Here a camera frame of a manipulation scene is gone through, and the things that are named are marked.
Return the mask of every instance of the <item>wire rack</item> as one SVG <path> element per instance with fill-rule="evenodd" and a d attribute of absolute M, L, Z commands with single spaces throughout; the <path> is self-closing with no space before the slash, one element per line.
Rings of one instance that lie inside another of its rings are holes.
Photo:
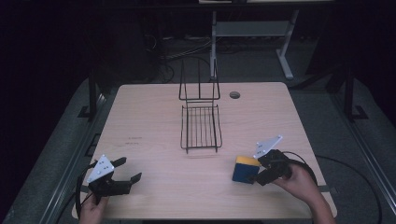
<path fill-rule="evenodd" d="M 179 100 L 185 101 L 181 112 L 180 146 L 189 153 L 190 149 L 212 148 L 218 152 L 222 145 L 219 122 L 219 106 L 215 100 L 220 98 L 219 79 L 210 79 L 211 85 L 202 85 L 200 64 L 196 83 L 187 84 L 184 62 L 181 63 Z"/>

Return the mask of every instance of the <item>yellow and blue sponge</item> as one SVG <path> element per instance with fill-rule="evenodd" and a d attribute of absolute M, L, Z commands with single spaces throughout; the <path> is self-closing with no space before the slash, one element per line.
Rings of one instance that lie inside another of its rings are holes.
<path fill-rule="evenodd" d="M 233 169 L 233 181 L 254 184 L 254 177 L 259 173 L 260 162 L 254 158 L 237 156 Z"/>

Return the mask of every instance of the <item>background desk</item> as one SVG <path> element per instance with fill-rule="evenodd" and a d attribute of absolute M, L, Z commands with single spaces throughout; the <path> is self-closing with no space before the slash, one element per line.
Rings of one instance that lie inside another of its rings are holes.
<path fill-rule="evenodd" d="M 326 185 L 302 123 L 282 83 L 220 83 L 222 147 L 180 147 L 178 85 L 127 85 L 119 89 L 94 159 L 127 157 L 115 180 L 142 172 L 129 195 L 110 198 L 106 218 L 266 219 L 310 218 L 309 208 L 278 186 L 232 181 L 235 158 L 252 156 L 256 142 L 282 134 L 277 148 L 298 153 Z M 241 97 L 230 98 L 231 91 Z M 323 195 L 336 209 L 329 192 Z"/>

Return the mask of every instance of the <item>person's left hand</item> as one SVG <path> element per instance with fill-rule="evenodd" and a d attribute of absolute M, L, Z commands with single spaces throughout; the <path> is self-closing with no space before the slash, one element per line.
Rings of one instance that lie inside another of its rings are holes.
<path fill-rule="evenodd" d="M 106 205 L 109 197 L 102 197 L 99 204 L 96 205 L 96 197 L 93 193 L 88 193 L 88 198 L 82 204 L 79 218 L 80 224 L 99 224 L 103 219 Z"/>

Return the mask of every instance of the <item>hand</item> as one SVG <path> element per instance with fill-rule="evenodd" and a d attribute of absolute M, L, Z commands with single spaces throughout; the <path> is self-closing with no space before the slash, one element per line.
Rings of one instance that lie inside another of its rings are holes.
<path fill-rule="evenodd" d="M 79 223 L 99 224 L 103 219 L 103 213 L 105 212 L 108 199 L 108 197 L 102 197 L 99 204 L 96 205 L 95 195 L 89 192 L 88 198 L 81 207 Z"/>
<path fill-rule="evenodd" d="M 273 181 L 294 197 L 308 204 L 312 212 L 314 223 L 335 223 L 329 204 L 320 193 L 318 186 L 312 180 L 311 175 L 301 166 L 290 164 L 290 178 L 279 178 Z"/>

